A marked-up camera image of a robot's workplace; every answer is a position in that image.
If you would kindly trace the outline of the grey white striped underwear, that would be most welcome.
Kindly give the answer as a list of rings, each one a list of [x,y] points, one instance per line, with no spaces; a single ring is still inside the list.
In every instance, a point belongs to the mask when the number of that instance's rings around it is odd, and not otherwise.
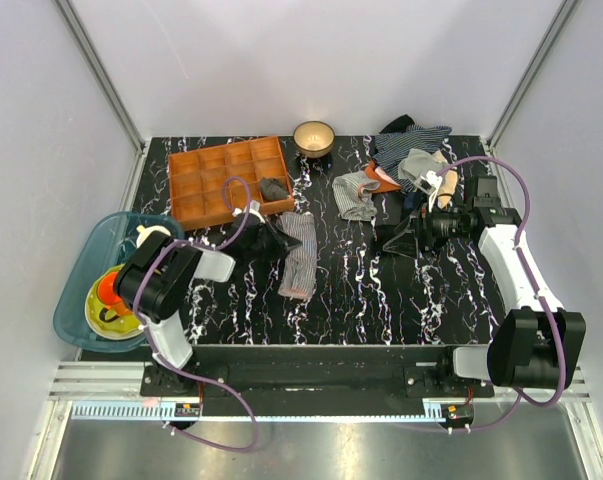
[[[314,216],[310,213],[282,213],[277,226],[283,233],[301,242],[285,259],[278,293],[281,296],[309,300],[316,285],[317,237]]]

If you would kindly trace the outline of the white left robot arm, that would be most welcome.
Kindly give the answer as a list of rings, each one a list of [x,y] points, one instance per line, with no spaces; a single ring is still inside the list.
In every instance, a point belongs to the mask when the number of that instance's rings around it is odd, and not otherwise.
[[[241,264],[272,262],[301,245],[255,213],[239,214],[218,245],[180,240],[162,227],[140,229],[137,249],[117,273],[113,291],[139,320],[153,358],[166,367],[161,381],[171,393],[187,395],[197,382],[197,372],[186,365],[193,349],[179,315],[190,283],[226,283]]]

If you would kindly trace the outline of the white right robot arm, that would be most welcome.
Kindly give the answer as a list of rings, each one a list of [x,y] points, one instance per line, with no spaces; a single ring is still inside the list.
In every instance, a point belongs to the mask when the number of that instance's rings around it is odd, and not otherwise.
[[[480,175],[464,204],[441,209],[426,202],[397,225],[380,228],[381,249],[416,259],[434,257],[453,239],[470,241],[492,270],[506,317],[487,347],[455,347],[435,371],[435,384],[457,396],[471,380],[515,389],[567,389],[586,333],[582,314],[566,310],[544,281],[527,243],[522,218],[503,205],[498,181]]]

